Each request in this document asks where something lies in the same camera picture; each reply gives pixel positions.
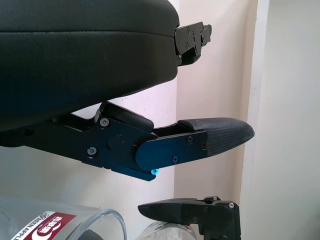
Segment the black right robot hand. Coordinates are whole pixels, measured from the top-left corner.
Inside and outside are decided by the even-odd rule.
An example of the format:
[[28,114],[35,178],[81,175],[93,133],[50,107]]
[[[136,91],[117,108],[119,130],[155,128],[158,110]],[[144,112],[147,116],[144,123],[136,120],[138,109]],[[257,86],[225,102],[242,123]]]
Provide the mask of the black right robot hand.
[[240,240],[241,223],[239,206],[217,196],[172,198],[139,205],[145,217],[159,222],[189,226],[198,225],[205,240]]

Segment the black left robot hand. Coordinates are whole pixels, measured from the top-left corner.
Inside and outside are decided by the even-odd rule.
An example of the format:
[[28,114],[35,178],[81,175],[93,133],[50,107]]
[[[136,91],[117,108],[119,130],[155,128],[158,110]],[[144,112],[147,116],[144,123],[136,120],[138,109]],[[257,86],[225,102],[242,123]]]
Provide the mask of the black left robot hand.
[[152,181],[158,169],[219,155],[254,137],[226,117],[151,120],[111,103],[173,80],[210,42],[167,0],[3,0],[0,144]]

